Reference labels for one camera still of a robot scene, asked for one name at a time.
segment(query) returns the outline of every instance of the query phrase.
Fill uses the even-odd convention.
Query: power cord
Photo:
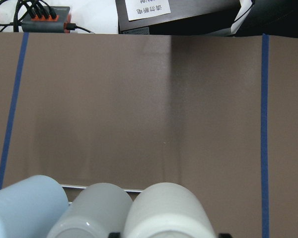
[[[65,24],[65,29],[69,30],[69,31],[74,31],[75,29],[81,29],[83,31],[87,31],[88,33],[94,33],[90,30],[87,30],[83,27],[77,26],[75,23],[66,23]]]
[[[13,26],[13,22],[10,22],[9,24],[0,24],[0,26],[3,26],[3,28],[0,30],[0,32],[4,31],[5,28],[7,28],[8,26]]]
[[[44,3],[49,8],[50,16],[52,17],[52,19],[55,19],[57,16],[56,16],[54,9],[51,8],[50,5],[48,5],[45,1],[43,1],[43,0],[40,0],[40,1],[42,3]]]
[[[22,0],[18,0],[16,2],[16,6],[15,6],[15,12],[14,12],[14,16],[13,16],[13,32],[19,32],[19,26],[18,26],[18,13],[22,7]]]
[[[29,1],[29,2],[31,2],[32,5],[29,6],[27,4],[27,2],[24,3],[24,6],[26,7],[26,12],[24,13],[23,16],[21,16],[21,18],[19,19],[19,21],[22,21],[26,17],[27,14],[29,14],[31,16],[31,18],[35,18],[36,12],[35,12],[35,10],[33,8],[34,8],[36,2],[38,2],[38,0],[36,0],[36,1],[33,1],[32,0],[32,1]]]

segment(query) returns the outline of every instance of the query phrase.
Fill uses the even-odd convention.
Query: blue tape line
[[[262,95],[261,95],[261,175],[262,175],[262,238],[269,238],[269,187],[268,187],[268,63],[269,36],[262,41]]]
[[[3,185],[4,173],[5,173],[6,162],[7,162],[8,152],[9,152],[11,134],[12,134],[14,114],[15,114],[16,103],[17,103],[18,94],[19,94],[22,69],[23,69],[23,63],[24,63],[24,57],[25,57],[25,51],[26,51],[28,39],[29,39],[29,33],[23,33],[23,39],[22,39],[22,43],[21,43],[18,65],[16,68],[16,74],[15,74],[15,80],[14,80],[14,86],[13,86],[13,92],[12,92],[12,99],[11,99],[11,103],[10,103],[10,111],[9,111],[7,125],[6,125],[2,155],[1,155],[0,190],[2,189],[2,185]]]

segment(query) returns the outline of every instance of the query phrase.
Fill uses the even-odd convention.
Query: power strip
[[[39,18],[31,18],[29,14],[26,15],[22,21],[22,30],[24,32],[43,32],[43,33],[69,33],[69,30],[65,29],[66,23],[71,22],[70,7],[69,6],[51,6],[56,13],[56,18],[53,19],[49,16],[46,19],[44,16]]]

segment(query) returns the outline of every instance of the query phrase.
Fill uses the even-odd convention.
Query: black device
[[[27,14],[22,21],[22,30],[24,32],[45,32],[45,33],[69,33],[66,29],[66,24],[71,21],[69,6],[51,6],[56,13],[56,18],[49,16],[47,19],[44,16],[39,18],[37,15],[32,18]]]
[[[128,20],[125,0],[116,0],[120,33],[201,35],[230,28],[241,5],[239,0],[169,0],[171,13]]]

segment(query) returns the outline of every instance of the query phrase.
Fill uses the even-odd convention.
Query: white cup
[[[47,238],[107,238],[122,232],[131,205],[120,187],[96,183],[78,195]]]
[[[196,196],[185,187],[162,182],[146,188],[129,211],[122,238],[215,238]]]
[[[37,175],[0,190],[0,238],[46,238],[69,202],[54,179]]]

